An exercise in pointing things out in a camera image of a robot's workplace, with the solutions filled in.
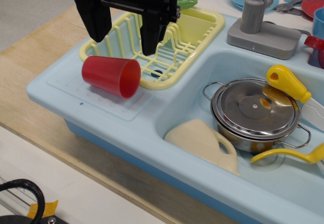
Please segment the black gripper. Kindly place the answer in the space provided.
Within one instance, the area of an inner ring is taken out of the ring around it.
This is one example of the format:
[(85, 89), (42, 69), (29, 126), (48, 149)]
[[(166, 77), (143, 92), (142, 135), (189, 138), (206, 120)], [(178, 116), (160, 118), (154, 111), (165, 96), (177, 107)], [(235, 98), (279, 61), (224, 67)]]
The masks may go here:
[(164, 38), (169, 22), (177, 22), (180, 6), (177, 0), (74, 0), (89, 36), (101, 42), (112, 27), (110, 8), (141, 14), (142, 52), (155, 53)]

